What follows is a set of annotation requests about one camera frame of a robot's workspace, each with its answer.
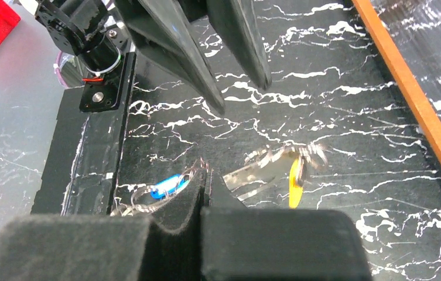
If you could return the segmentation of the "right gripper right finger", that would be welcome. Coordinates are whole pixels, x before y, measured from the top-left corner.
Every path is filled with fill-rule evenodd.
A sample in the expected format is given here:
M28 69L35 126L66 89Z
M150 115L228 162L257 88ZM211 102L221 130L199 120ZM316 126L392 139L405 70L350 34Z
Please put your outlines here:
M202 280L371 280L359 233L336 210L248 208L200 172Z

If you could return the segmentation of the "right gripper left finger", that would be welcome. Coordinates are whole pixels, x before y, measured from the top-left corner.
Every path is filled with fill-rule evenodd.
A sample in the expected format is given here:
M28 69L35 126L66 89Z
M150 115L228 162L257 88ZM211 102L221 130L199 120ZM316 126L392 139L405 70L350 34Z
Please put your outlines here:
M206 178L149 214L15 218L0 230L0 280L200 280Z

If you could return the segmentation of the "yellow key tag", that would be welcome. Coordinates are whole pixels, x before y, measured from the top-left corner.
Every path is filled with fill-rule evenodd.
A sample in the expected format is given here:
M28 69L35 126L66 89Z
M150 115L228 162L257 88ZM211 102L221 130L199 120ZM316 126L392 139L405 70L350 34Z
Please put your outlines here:
M289 208L298 207L303 196L303 185L306 177L306 160L295 159L289 171Z

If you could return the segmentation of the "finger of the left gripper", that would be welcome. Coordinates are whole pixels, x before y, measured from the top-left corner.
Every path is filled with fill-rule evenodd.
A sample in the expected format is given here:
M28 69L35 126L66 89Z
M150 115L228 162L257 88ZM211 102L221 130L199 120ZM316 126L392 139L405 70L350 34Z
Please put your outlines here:
M225 113L224 98L178 1L115 1L114 4L141 54L163 71L188 83L219 114Z
M254 1L210 0L209 22L252 82L263 90L272 84L271 71L257 25Z

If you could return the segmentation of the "silver keyring holder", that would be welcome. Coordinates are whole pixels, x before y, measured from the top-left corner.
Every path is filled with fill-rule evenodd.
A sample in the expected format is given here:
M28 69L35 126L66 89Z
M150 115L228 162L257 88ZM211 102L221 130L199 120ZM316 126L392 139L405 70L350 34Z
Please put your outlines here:
M261 191L266 190L275 180L280 179L282 176L287 176L289 189L289 171L293 161L299 157L303 157L306 160L306 177L304 185L309 178L309 172L311 169L317 169L328 164L324 147L318 143L310 143L307 145L284 145L278 148L272 148L269 145L266 145L249 153L244 159L245 165L243 167L223 175L222 179L227 187L228 194L232 194L234 191L250 184L258 183L260 185L251 191L236 196L238 201L244 201L257 195ZM200 174L200 169L206 169L207 167L208 164L203 159L199 159L191 166L187 167L183 172L179 173L181 175L189 176L189 183L183 190L192 184L194 176ZM140 213L154 213L181 192L180 191L173 196L166 197L162 200L155 200L150 195L152 187L155 184L157 183L138 184L134 188L134 192L131 194L130 202L117 205L111 211L110 215L112 217L125 217Z

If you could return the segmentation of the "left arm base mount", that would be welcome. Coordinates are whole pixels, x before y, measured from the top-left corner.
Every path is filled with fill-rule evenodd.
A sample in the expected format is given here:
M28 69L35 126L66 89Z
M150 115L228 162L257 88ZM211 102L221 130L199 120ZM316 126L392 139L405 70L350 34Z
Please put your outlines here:
M86 73L65 90L32 214L108 214L116 186L135 53L105 30L102 1L40 1L35 18Z

